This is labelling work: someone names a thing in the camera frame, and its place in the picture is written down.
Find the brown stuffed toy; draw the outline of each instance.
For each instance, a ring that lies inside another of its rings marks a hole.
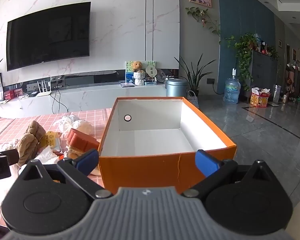
[[[131,67],[133,72],[137,72],[138,70],[142,69],[142,63],[141,61],[134,61]]]
[[[38,153],[38,142],[45,135],[45,129],[37,122],[32,121],[26,132],[16,145],[19,153],[19,162],[17,165],[21,167],[27,160],[32,160]]]

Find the metal screw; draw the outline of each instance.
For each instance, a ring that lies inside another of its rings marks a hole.
[[[111,192],[107,189],[100,189],[96,192],[97,198],[107,198],[111,195]]]
[[[187,189],[183,192],[183,195],[185,195],[186,197],[196,197],[197,195],[199,195],[199,191],[197,191],[196,189]]]

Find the trash can lid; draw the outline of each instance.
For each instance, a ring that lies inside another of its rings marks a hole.
[[[181,78],[169,78],[167,80],[167,84],[173,85],[173,86],[187,86],[188,81],[185,79],[181,79]]]

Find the television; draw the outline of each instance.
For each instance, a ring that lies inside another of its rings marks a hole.
[[[91,2],[34,12],[8,22],[7,71],[89,56]]]

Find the gray tile floor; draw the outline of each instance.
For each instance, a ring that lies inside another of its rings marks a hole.
[[[300,105],[248,106],[221,99],[199,101],[200,110],[237,144],[234,160],[266,161],[295,206],[300,201]]]

